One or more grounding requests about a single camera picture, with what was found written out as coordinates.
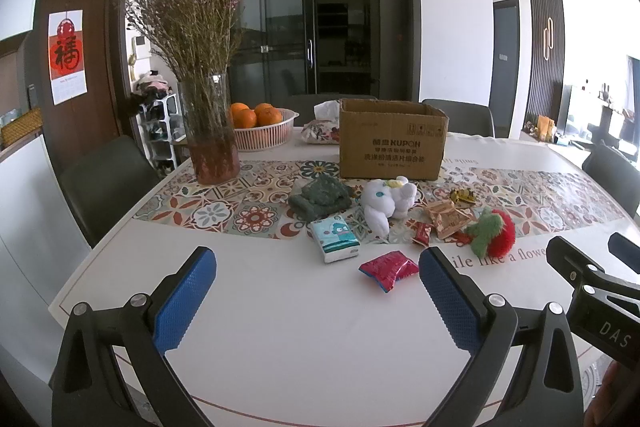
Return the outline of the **person right hand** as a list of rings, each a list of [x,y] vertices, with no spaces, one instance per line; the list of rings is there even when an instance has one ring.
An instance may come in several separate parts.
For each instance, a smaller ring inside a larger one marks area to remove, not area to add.
[[[613,404],[629,384],[631,371],[614,361],[606,370],[600,388],[591,400],[585,413],[584,426],[596,427],[602,424]]]

